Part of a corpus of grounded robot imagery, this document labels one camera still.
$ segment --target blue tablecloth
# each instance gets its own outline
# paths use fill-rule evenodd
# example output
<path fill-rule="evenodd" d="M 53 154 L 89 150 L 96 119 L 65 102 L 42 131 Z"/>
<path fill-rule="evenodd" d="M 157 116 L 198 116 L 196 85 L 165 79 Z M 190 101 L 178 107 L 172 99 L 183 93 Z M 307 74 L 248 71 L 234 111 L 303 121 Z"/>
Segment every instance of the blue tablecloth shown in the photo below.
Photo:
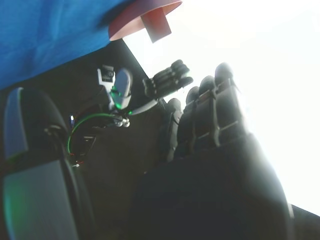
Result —
<path fill-rule="evenodd" d="M 131 0 L 0 0 L 0 89 L 103 48 Z"/>

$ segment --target bright white background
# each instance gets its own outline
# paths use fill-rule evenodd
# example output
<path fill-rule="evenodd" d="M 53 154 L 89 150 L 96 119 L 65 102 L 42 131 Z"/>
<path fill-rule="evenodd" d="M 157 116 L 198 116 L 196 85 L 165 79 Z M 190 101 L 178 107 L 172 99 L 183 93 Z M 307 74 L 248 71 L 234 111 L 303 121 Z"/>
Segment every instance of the bright white background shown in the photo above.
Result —
<path fill-rule="evenodd" d="M 185 0 L 172 34 L 124 40 L 149 77 L 182 59 L 194 83 L 227 62 L 287 200 L 320 216 L 320 1 Z"/>

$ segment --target green cable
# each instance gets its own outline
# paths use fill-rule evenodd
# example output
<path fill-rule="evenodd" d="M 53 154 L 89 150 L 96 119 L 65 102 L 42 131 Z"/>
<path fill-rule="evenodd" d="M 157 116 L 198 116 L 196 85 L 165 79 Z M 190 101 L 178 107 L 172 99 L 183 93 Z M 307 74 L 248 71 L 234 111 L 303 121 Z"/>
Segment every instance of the green cable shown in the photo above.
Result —
<path fill-rule="evenodd" d="M 83 122 L 95 118 L 95 117 L 108 117 L 108 118 L 115 118 L 115 115 L 112 114 L 107 114 L 107 113 L 94 113 L 91 115 L 86 116 L 85 118 L 81 119 L 72 129 L 70 136 L 68 137 L 68 141 L 66 143 L 66 150 L 69 154 L 71 154 L 71 150 L 70 150 L 70 142 L 71 142 L 71 136 L 72 134 L 76 131 L 76 129 L 80 126 L 80 124 L 82 124 Z"/>

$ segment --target wire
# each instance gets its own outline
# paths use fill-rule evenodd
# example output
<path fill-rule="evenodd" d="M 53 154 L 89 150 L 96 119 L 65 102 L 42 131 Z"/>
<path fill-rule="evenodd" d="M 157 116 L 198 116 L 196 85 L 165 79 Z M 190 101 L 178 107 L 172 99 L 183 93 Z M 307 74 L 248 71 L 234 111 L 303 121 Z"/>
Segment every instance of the wire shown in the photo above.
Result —
<path fill-rule="evenodd" d="M 89 119 L 92 119 L 92 118 L 96 118 L 96 117 L 107 117 L 107 118 L 112 118 L 112 119 L 116 119 L 116 120 L 119 120 L 119 117 L 117 117 L 116 115 L 113 115 L 113 114 L 107 114 L 107 113 L 94 113 L 94 114 L 90 114 L 86 117 L 84 117 L 83 119 L 81 119 L 72 129 L 71 131 L 71 134 L 70 136 L 68 137 L 68 140 L 67 140 L 67 143 L 66 143 L 66 150 L 67 152 L 70 154 L 70 155 L 73 155 L 73 153 L 71 153 L 71 150 L 70 150 L 70 142 L 71 142 L 71 137 L 72 137 L 72 134 L 74 134 L 74 132 L 77 130 L 77 128 L 83 123 L 83 122 L 86 122 L 87 120 Z"/>

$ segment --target pink object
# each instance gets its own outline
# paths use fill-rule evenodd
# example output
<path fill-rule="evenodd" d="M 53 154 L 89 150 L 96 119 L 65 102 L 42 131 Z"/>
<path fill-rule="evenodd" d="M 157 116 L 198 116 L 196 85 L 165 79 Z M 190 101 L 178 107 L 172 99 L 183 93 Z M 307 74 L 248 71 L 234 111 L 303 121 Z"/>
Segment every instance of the pink object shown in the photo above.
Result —
<path fill-rule="evenodd" d="M 137 0 L 109 25 L 110 41 L 121 39 L 146 28 L 151 41 L 171 34 L 166 15 L 181 5 L 182 0 Z"/>

